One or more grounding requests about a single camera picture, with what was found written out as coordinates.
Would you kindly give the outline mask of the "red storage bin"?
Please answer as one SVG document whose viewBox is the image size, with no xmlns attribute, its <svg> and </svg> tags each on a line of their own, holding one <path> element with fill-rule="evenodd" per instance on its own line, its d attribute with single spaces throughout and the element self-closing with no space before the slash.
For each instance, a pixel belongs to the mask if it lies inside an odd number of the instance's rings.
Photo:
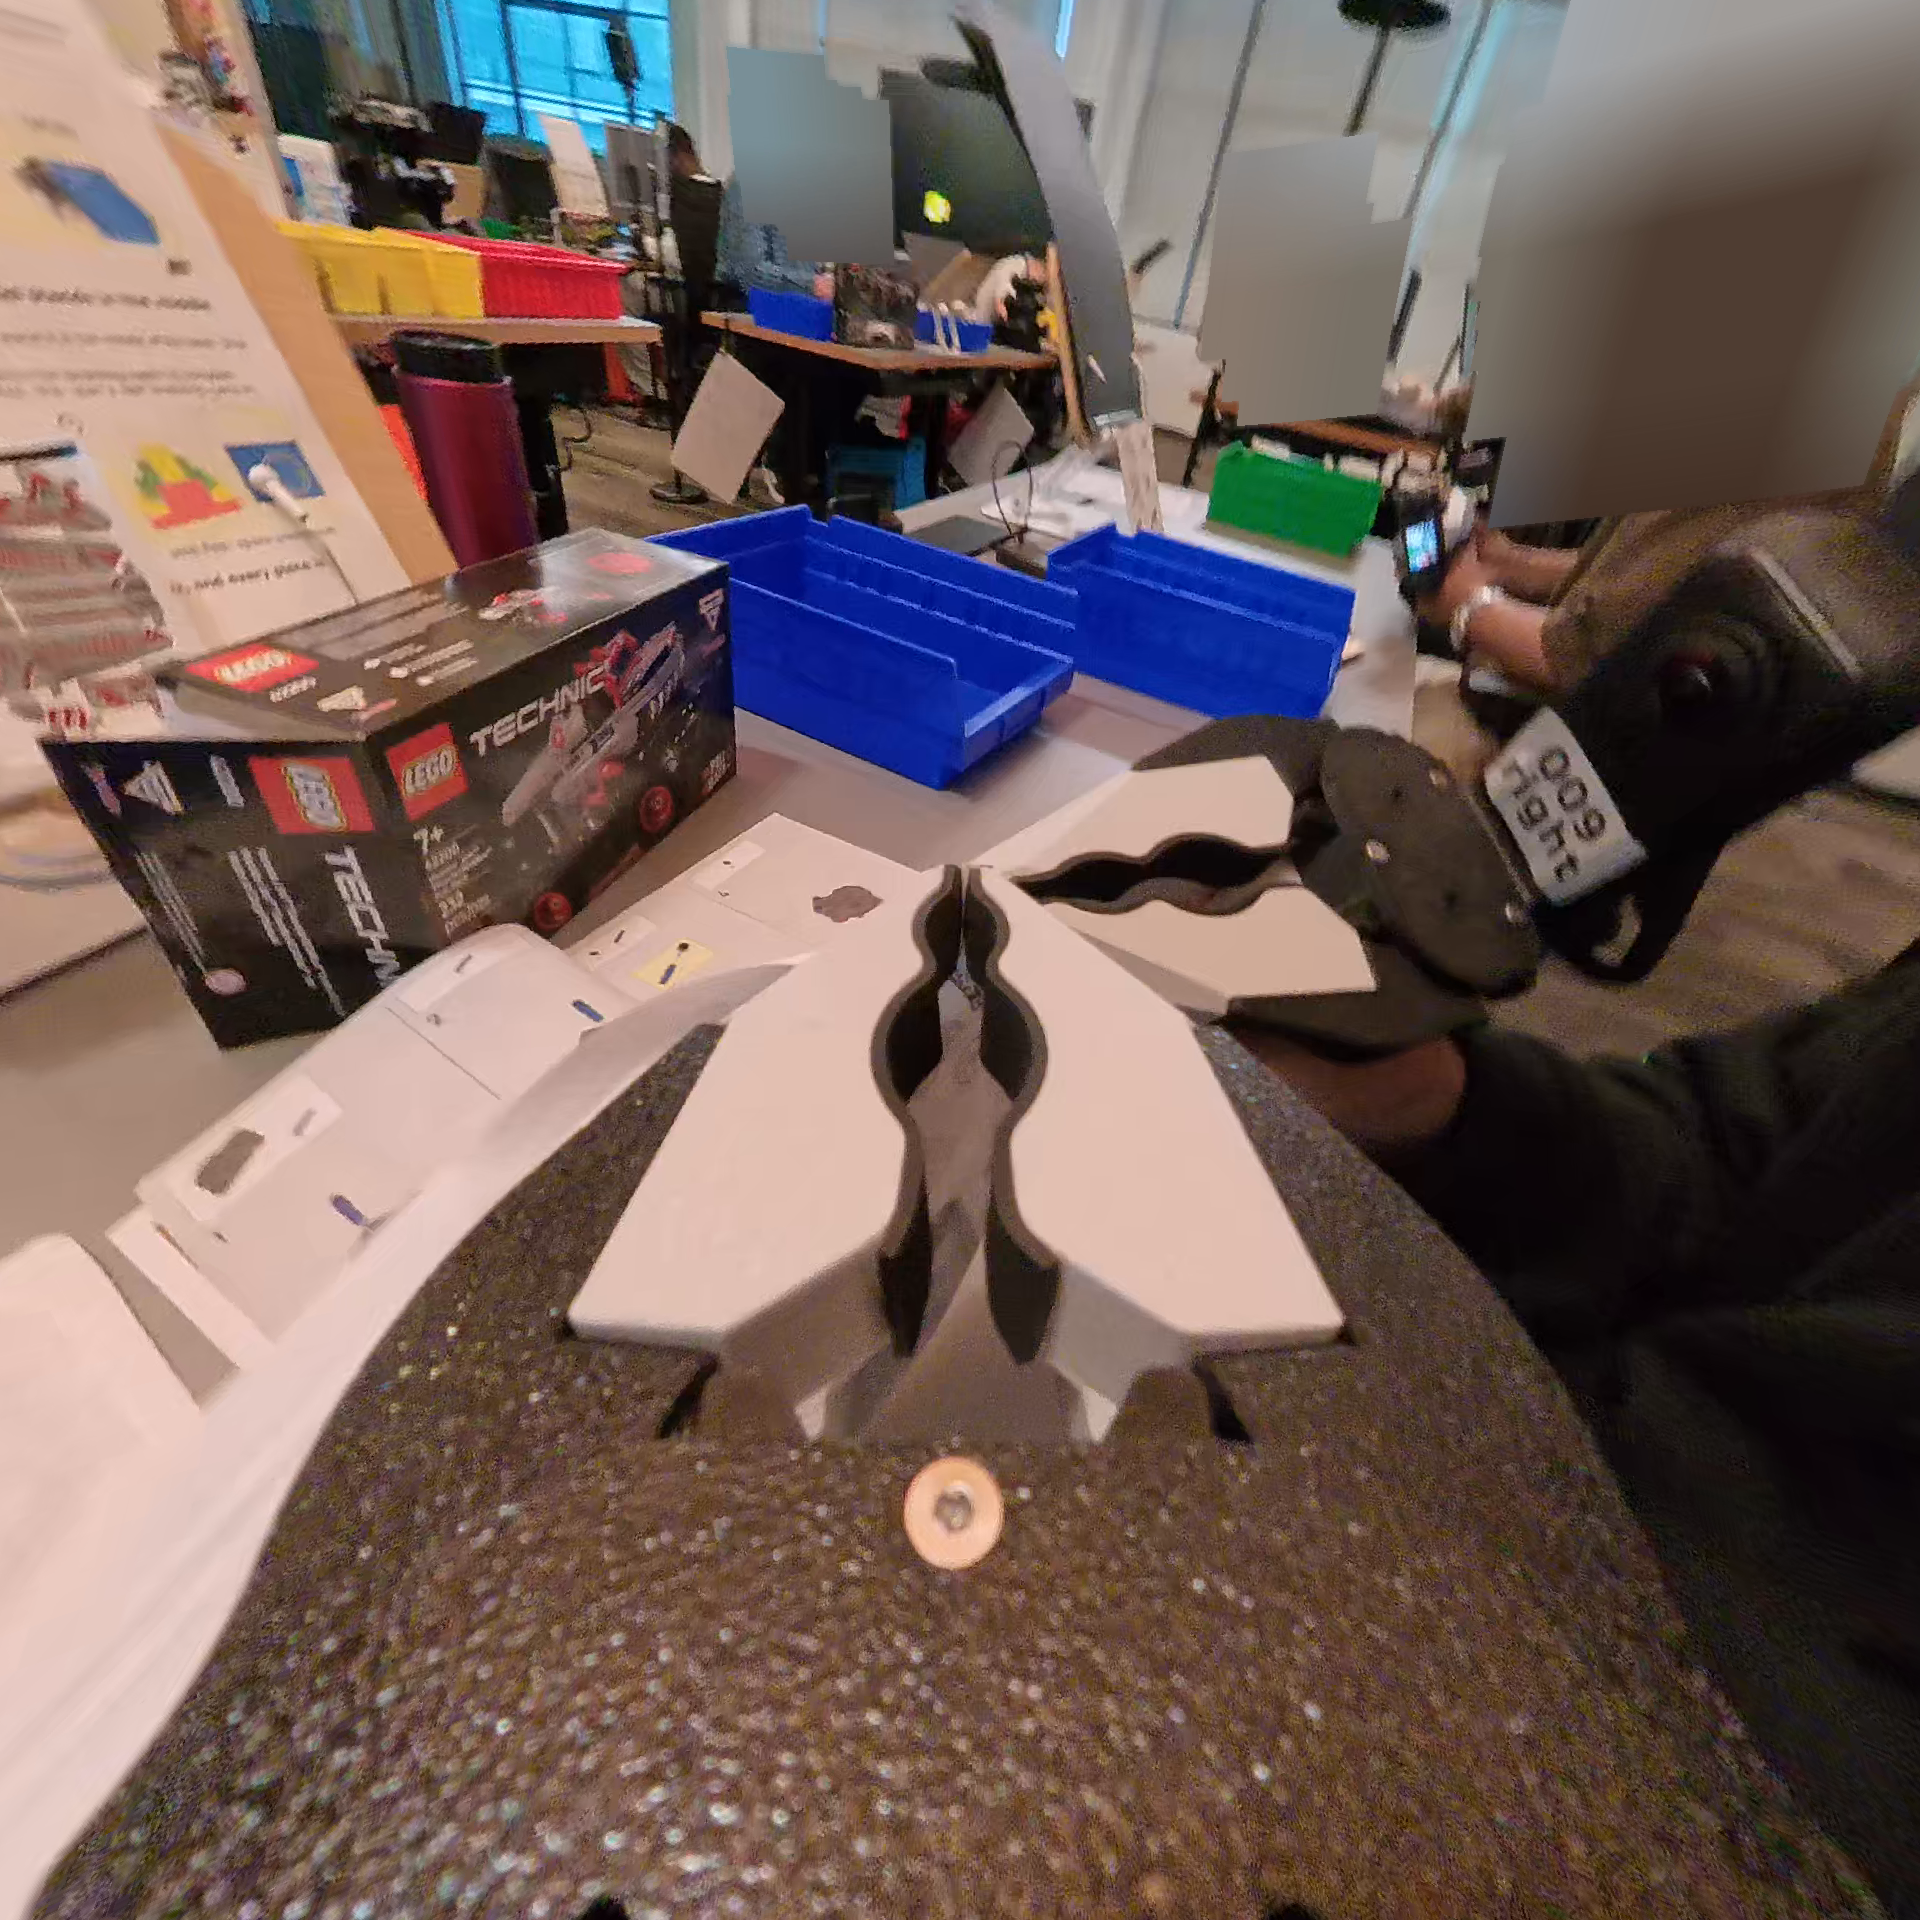
<svg viewBox="0 0 1920 1920">
<path fill-rule="evenodd" d="M 417 234 L 435 254 L 435 275 L 446 286 L 470 281 L 470 291 L 446 293 L 453 317 L 485 321 L 623 321 L 627 270 L 605 259 L 537 243 L 466 234 Z"/>
</svg>

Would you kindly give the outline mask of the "yellow storage bin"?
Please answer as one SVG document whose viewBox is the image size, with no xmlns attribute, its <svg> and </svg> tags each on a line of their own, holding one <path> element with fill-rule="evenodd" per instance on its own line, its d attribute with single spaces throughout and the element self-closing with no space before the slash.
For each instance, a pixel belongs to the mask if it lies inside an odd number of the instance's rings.
<svg viewBox="0 0 1920 1920">
<path fill-rule="evenodd" d="M 478 254 L 428 231 L 365 234 L 379 286 L 379 314 L 411 321 L 483 321 L 485 270 Z"/>
<path fill-rule="evenodd" d="M 276 229 L 311 270 L 330 314 L 379 317 L 388 310 L 381 247 L 371 231 L 306 221 L 276 221 Z"/>
</svg>

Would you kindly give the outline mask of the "person's right hand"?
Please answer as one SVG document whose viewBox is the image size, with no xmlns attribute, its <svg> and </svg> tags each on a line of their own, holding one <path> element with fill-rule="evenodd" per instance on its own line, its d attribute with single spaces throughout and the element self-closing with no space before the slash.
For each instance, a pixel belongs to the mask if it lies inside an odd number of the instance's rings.
<svg viewBox="0 0 1920 1920">
<path fill-rule="evenodd" d="M 1335 1061 L 1268 1029 L 1243 1026 L 1234 1038 L 1377 1161 L 1391 1161 L 1439 1139 L 1467 1093 L 1467 1058 L 1455 1039 L 1429 1039 L 1367 1061 Z"/>
</svg>

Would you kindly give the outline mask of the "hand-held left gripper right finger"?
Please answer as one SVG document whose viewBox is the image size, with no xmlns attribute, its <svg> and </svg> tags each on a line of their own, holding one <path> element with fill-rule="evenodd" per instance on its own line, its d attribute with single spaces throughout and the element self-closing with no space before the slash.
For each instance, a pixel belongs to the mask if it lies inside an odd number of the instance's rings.
<svg viewBox="0 0 1920 1920">
<path fill-rule="evenodd" d="M 1141 1377 L 1323 1348 L 1346 1316 L 1198 1026 L 1011 881 L 965 875 L 980 1062 L 1006 1098 L 983 1231 L 993 1326 L 1113 1429 Z"/>
</svg>

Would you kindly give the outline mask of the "person's right forearm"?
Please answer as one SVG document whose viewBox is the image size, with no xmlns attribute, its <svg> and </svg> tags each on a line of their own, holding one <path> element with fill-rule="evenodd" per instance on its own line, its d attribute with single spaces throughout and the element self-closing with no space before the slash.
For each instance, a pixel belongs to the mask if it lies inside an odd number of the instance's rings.
<svg viewBox="0 0 1920 1920">
<path fill-rule="evenodd" d="M 1918 955 L 1636 1061 L 1483 1026 L 1391 1165 L 1621 1449 L 1915 1471 Z"/>
</svg>

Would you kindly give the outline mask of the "wooden table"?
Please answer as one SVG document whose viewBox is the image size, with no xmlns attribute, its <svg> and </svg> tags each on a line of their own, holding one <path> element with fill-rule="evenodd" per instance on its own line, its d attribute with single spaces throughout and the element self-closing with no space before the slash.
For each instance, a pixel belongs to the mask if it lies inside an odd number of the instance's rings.
<svg viewBox="0 0 1920 1920">
<path fill-rule="evenodd" d="M 1018 349 L 990 346 L 980 353 L 946 349 L 933 343 L 900 347 L 854 347 L 837 340 L 811 340 L 802 334 L 762 326 L 745 314 L 705 310 L 699 322 L 718 334 L 727 353 L 750 347 L 745 369 L 757 372 L 783 403 L 777 422 L 782 462 L 775 466 L 783 503 L 809 509 L 828 501 L 825 474 L 809 465 L 814 417 L 823 391 L 823 369 L 837 377 L 857 377 L 867 391 L 906 396 L 908 411 L 923 436 L 923 489 L 941 492 L 949 446 L 950 396 L 987 379 L 1061 372 L 1061 356 L 1049 349 Z"/>
</svg>

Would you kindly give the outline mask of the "person's black printed sweatshirt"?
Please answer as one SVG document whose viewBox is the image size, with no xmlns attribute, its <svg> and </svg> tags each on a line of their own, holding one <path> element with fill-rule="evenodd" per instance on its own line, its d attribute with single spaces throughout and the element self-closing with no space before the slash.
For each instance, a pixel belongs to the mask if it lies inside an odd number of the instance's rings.
<svg viewBox="0 0 1920 1920">
<path fill-rule="evenodd" d="M 1547 1354 L 1699 1660 L 1887 1916 L 1915 1916 L 1915 1307 L 1703 1311 Z"/>
</svg>

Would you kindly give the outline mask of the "green plastic bin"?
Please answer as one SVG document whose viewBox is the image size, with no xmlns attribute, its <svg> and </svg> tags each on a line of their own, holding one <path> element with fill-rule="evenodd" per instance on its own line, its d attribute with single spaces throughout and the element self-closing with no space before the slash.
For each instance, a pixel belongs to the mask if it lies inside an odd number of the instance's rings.
<svg viewBox="0 0 1920 1920">
<path fill-rule="evenodd" d="M 1206 524 L 1345 563 L 1373 534 L 1383 493 L 1370 474 L 1356 476 L 1237 442 L 1215 454 Z"/>
</svg>

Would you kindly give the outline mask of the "white hanging paper sign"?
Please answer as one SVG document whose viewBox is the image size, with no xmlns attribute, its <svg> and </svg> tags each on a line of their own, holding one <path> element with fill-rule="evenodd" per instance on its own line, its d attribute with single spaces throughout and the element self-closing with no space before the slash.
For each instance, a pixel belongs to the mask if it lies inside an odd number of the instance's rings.
<svg viewBox="0 0 1920 1920">
<path fill-rule="evenodd" d="M 734 353 L 718 353 L 701 372 L 670 446 L 679 478 L 729 503 L 748 485 L 783 419 L 783 398 Z"/>
</svg>

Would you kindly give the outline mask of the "black curved monitor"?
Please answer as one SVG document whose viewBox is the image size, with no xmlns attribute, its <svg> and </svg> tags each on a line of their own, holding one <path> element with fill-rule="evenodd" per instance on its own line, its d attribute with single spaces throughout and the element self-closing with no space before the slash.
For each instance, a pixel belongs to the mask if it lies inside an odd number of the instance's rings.
<svg viewBox="0 0 1920 1920">
<path fill-rule="evenodd" d="M 1058 255 L 1071 383 L 1094 439 L 1146 419 L 1137 324 L 1118 231 L 1049 41 L 987 3 L 954 5 L 990 94 L 1036 171 Z"/>
</svg>

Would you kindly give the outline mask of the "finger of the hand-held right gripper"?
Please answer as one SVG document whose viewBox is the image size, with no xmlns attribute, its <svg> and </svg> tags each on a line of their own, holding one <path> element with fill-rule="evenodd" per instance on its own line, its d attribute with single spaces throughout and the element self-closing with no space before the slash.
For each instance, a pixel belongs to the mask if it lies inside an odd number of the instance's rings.
<svg viewBox="0 0 1920 1920">
<path fill-rule="evenodd" d="M 1115 910 L 1047 903 L 1047 913 L 1189 1015 L 1226 1018 L 1242 1002 L 1377 991 L 1357 930 L 1301 883 L 1265 890 L 1234 913 L 1169 899 Z"/>
<path fill-rule="evenodd" d="M 1037 849 L 975 865 L 975 895 L 1039 906 L 1275 906 L 1301 900 L 1294 798 L 1265 756 L 1132 772 Z"/>
</svg>

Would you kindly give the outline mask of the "blue plastic bin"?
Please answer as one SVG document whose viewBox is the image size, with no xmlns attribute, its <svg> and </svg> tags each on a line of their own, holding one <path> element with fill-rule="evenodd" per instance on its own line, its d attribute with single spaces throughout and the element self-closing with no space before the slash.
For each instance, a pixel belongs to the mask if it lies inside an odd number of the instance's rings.
<svg viewBox="0 0 1920 1920">
<path fill-rule="evenodd" d="M 805 507 L 653 543 L 727 566 L 737 709 L 949 788 L 1068 693 L 1069 587 Z"/>
<path fill-rule="evenodd" d="M 1354 629 L 1354 587 L 1113 524 L 1057 546 L 1047 582 L 1081 676 L 1209 718 L 1319 718 Z"/>
</svg>

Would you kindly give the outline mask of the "black toy set box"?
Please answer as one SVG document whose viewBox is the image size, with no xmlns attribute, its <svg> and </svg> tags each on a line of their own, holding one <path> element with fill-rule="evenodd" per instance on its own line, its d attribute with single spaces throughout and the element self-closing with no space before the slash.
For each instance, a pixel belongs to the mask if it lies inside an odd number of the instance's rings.
<svg viewBox="0 0 1920 1920">
<path fill-rule="evenodd" d="M 170 662 L 42 751 L 220 1049 L 555 937 L 737 772 L 729 565 L 581 530 Z"/>
</svg>

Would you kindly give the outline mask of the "window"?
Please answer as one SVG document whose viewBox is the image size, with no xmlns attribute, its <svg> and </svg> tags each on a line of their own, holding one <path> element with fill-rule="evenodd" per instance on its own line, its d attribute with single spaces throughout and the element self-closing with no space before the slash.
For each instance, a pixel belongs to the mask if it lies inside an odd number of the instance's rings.
<svg viewBox="0 0 1920 1920">
<path fill-rule="evenodd" d="M 577 124 L 595 153 L 605 124 L 677 117 L 668 3 L 437 3 L 457 105 L 486 132 L 543 140 L 543 119 Z"/>
</svg>

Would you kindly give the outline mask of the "black lamp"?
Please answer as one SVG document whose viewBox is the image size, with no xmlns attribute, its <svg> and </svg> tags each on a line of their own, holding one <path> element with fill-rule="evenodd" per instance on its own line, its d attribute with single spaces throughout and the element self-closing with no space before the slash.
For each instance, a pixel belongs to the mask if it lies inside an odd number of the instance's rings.
<svg viewBox="0 0 1920 1920">
<path fill-rule="evenodd" d="M 1373 108 L 1379 84 L 1385 74 L 1385 62 L 1397 41 L 1422 39 L 1445 30 L 1451 21 L 1450 3 L 1362 3 L 1340 0 L 1337 17 L 1370 36 L 1370 52 L 1361 70 L 1350 109 L 1342 134 L 1356 138 L 1364 131 L 1370 109 Z"/>
</svg>

